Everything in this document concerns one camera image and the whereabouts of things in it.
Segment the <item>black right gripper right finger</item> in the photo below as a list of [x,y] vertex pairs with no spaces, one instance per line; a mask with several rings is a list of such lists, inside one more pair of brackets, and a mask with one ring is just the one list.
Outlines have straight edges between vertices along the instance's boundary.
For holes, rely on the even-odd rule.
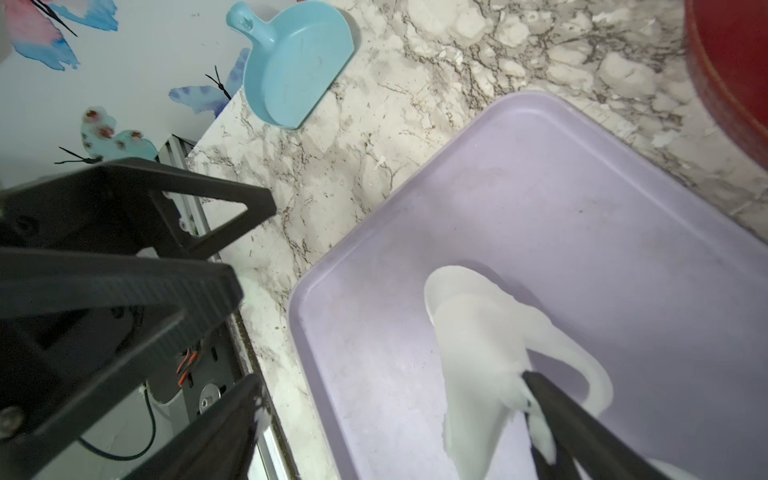
[[555,446],[553,464],[531,451],[538,478],[579,479],[579,469],[593,479],[666,478],[546,376],[526,371],[522,378],[542,408]]

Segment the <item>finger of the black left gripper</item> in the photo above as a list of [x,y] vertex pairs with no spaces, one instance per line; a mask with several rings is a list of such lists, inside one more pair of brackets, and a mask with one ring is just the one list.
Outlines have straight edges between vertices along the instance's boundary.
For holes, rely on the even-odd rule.
[[[170,194],[224,200],[244,212],[201,237],[185,232]],[[277,212],[263,187],[129,158],[6,189],[4,247],[207,260]]]
[[[1,475],[29,479],[155,370],[229,317],[243,291],[222,263],[50,250],[1,252],[1,408],[20,423],[1,440]],[[140,307],[126,346],[79,334],[59,344],[60,320],[90,311],[118,330],[116,307]]]

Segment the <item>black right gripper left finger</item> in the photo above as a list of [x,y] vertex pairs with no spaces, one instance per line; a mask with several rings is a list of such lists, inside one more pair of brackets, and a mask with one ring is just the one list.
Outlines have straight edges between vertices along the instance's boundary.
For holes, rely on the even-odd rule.
[[213,406],[137,469],[130,479],[245,479],[267,429],[257,375],[238,381]]

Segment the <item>round cut dough wrapper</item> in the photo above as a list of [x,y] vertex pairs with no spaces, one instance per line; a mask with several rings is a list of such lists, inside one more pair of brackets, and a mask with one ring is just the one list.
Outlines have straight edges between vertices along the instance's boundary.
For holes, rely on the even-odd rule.
[[699,480],[697,476],[668,462],[651,458],[647,458],[646,461],[671,480]]

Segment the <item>white dough piece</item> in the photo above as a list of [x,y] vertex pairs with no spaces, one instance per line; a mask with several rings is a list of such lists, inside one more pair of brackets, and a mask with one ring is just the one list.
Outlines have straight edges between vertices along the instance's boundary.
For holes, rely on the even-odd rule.
[[488,473],[501,434],[516,413],[528,416],[534,450],[546,464],[557,460],[555,440],[540,403],[522,375],[530,352],[575,369],[589,390],[582,408],[594,417],[613,402],[604,367],[539,309],[504,292],[469,268],[432,272],[424,301],[435,329],[445,383],[444,446],[462,479]]

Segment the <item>lavender silicone mat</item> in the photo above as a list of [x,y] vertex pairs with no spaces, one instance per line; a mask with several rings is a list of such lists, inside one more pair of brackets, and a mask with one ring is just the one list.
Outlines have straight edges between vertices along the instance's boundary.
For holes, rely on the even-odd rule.
[[343,479],[452,479],[428,275],[462,265],[606,369],[602,423],[700,479],[767,475],[767,247],[566,102],[504,97],[297,284]]

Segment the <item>teal plastic scoop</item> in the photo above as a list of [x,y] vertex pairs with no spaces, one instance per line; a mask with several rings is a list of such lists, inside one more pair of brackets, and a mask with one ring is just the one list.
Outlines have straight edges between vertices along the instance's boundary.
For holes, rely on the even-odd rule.
[[346,18],[321,1],[296,3],[269,21],[238,2],[226,22],[252,42],[242,84],[250,109],[283,129],[302,125],[354,53]]

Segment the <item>red round tray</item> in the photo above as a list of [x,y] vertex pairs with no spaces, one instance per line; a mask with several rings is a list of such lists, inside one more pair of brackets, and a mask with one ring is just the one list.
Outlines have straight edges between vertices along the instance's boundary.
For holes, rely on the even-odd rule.
[[708,113],[767,167],[767,3],[686,0],[686,63]]

